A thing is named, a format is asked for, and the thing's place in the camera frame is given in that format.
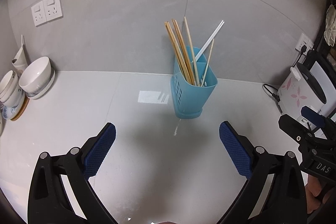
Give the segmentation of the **person right hand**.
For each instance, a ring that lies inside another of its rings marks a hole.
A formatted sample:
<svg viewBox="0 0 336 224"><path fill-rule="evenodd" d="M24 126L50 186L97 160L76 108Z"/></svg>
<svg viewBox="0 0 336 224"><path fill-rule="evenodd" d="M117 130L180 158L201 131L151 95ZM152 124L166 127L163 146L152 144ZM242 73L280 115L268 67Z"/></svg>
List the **person right hand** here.
<svg viewBox="0 0 336 224"><path fill-rule="evenodd" d="M307 213L311 214L318 210L332 196L335 188L330 189L324 196L322 201L317 197L321 194L323 187L318 178L308 175L307 184L305 185Z"/></svg>

